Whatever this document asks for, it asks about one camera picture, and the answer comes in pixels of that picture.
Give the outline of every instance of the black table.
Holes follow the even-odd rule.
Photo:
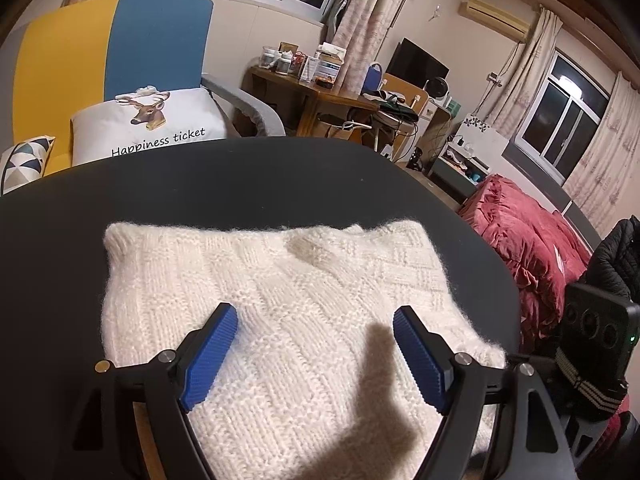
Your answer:
[[[411,176],[350,142],[183,144],[71,168],[0,198],[0,449],[25,478],[49,478],[82,377],[103,358],[110,223],[255,230],[403,218],[424,225],[476,330],[516,351],[518,291],[494,250]]]

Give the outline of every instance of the white knitted sweater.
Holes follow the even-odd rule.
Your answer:
[[[149,361],[218,303],[238,334],[189,414],[221,480],[412,479],[440,423],[392,335],[410,304],[454,352],[504,365],[456,308],[420,224],[282,232],[111,225],[102,313],[108,359]],[[487,448],[485,413],[477,448]]]

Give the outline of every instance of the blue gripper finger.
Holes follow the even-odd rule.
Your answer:
[[[453,352],[441,336],[430,333],[410,306],[394,314],[394,337],[414,376],[424,402],[439,413],[448,408],[447,392],[453,382]]]
[[[182,370],[180,403],[185,411],[190,412],[207,397],[237,330],[238,313],[230,304],[221,303],[201,329],[204,341]]]

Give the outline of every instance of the strap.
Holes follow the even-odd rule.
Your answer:
[[[569,361],[569,358],[564,354],[561,348],[556,350],[556,364],[562,374],[571,383],[571,386],[578,390],[587,400],[593,404],[599,410],[607,413],[616,413],[620,404],[624,400],[614,399],[613,397],[606,396],[599,389],[597,389],[593,383],[584,380],[580,377],[577,368]]]

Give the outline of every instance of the floor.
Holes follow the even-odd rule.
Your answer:
[[[444,202],[444,204],[453,209],[453,211],[458,211],[462,206],[452,199],[447,193],[441,190],[438,186],[436,186],[431,180],[425,177],[420,171],[408,170],[405,165],[405,162],[396,162],[398,168],[402,168],[408,174],[410,174],[415,180],[420,182],[425,188],[431,191],[435,196],[437,196],[440,200]]]

